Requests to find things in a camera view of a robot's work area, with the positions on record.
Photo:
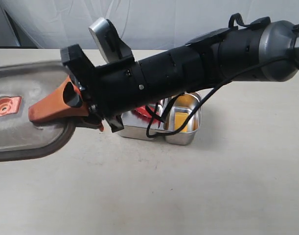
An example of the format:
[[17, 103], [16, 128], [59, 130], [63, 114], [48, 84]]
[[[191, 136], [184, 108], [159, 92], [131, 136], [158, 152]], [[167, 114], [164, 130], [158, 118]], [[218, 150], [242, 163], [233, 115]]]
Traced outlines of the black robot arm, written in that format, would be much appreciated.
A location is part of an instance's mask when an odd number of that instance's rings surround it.
[[31, 122], [83, 117], [97, 128], [105, 120], [118, 132], [124, 112], [151, 102], [171, 99], [161, 116], [149, 110], [153, 120], [164, 122], [181, 94], [214, 94], [232, 81], [284, 82], [299, 71], [299, 24], [285, 20], [264, 17], [245, 24], [236, 13], [226, 28], [139, 61], [110, 20], [99, 18], [89, 30], [106, 64], [94, 66], [77, 44], [61, 49], [69, 75], [29, 107]]

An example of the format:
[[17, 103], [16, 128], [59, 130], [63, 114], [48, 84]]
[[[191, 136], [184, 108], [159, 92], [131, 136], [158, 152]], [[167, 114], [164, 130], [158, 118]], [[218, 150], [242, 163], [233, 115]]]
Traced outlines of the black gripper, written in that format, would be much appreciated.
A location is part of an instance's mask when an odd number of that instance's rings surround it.
[[[85, 97], [96, 105], [112, 132], [122, 130], [121, 114], [148, 104], [152, 98], [139, 64], [132, 54], [102, 66], [94, 66], [78, 44], [60, 50], [63, 65], [85, 88]], [[76, 117], [75, 126], [104, 131], [102, 120], [89, 115], [79, 88], [68, 76], [52, 93], [28, 109], [33, 123]]]

